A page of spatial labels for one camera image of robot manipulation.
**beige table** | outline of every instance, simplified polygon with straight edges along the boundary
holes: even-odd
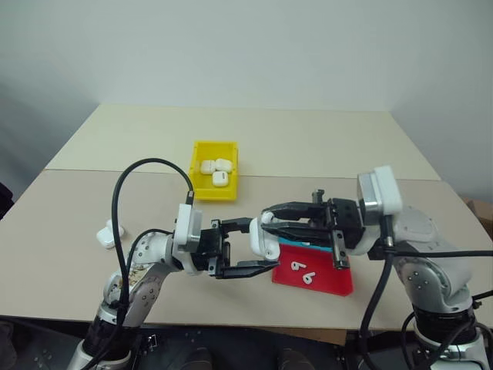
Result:
[[[310,200],[317,188],[354,198],[357,173],[390,163],[404,200],[433,217],[450,242],[491,248],[479,222],[388,113],[100,106],[0,222],[0,315],[92,320],[117,268],[115,252],[95,239],[110,215],[115,171],[145,156],[187,168],[192,142],[204,139],[238,141],[243,175],[235,203],[196,203],[204,227],[211,218],[255,217],[271,204]],[[177,175],[156,173],[163,170],[156,166],[143,170],[149,172],[132,174],[122,191],[126,247],[146,228],[171,228],[183,201]],[[234,261],[254,257],[247,236],[233,238],[232,255]],[[345,298],[272,284],[270,274],[237,281],[172,274],[147,322],[357,328],[382,263],[365,256],[350,262],[354,293]],[[491,260],[471,263],[471,291],[491,289]],[[410,311],[392,274],[371,327],[398,329]],[[492,326],[492,311],[485,301],[479,320]]]

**yellow plastic bin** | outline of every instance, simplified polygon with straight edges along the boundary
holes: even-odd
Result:
[[[202,175],[200,164],[203,160],[223,158],[233,163],[229,180],[225,187],[215,187],[212,175]],[[193,145],[192,163],[189,176],[195,190],[195,198],[200,200],[235,200],[238,190],[238,146],[231,141],[196,141]]]

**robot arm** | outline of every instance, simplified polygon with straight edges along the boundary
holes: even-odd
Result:
[[[371,260],[383,260],[386,248],[397,252],[456,251],[439,235],[431,218],[403,206],[390,167],[359,175],[357,193],[358,201],[333,198],[323,202],[324,192],[317,190],[312,193],[312,203],[290,202],[267,208],[257,220],[268,234],[258,233],[269,238],[265,249],[271,249],[271,255],[279,253],[273,236],[332,247],[337,269],[349,267],[348,254],[368,254]],[[382,232],[384,217],[392,220],[390,233]],[[307,222],[294,222],[301,219]],[[394,268],[413,304],[414,330],[425,349],[422,353],[436,350],[455,328],[475,322],[467,287],[471,269],[465,258],[400,257],[397,253]],[[460,368],[490,369],[482,334],[473,325],[431,368],[453,368],[458,362]]]
[[[250,218],[213,220],[206,230],[201,230],[201,222],[201,211],[180,204],[174,233],[152,231],[138,240],[129,270],[129,309],[122,330],[113,335],[122,288],[122,276],[117,271],[104,287],[96,318],[77,346],[69,370],[82,369],[105,345],[109,345],[108,351],[93,368],[124,368],[137,330],[156,302],[168,274],[184,270],[197,275],[207,271],[216,279],[249,278],[278,265],[276,261],[241,261],[230,266],[230,243],[226,240],[230,232],[248,233]]]

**red tray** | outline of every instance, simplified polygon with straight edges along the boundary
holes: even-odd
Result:
[[[291,269],[292,262],[306,265],[298,271]],[[332,265],[332,253],[293,245],[280,245],[280,265],[274,268],[272,281],[278,284],[323,291],[346,296],[353,292],[353,279],[350,269],[336,270]],[[304,282],[303,276],[314,272],[311,284]]]

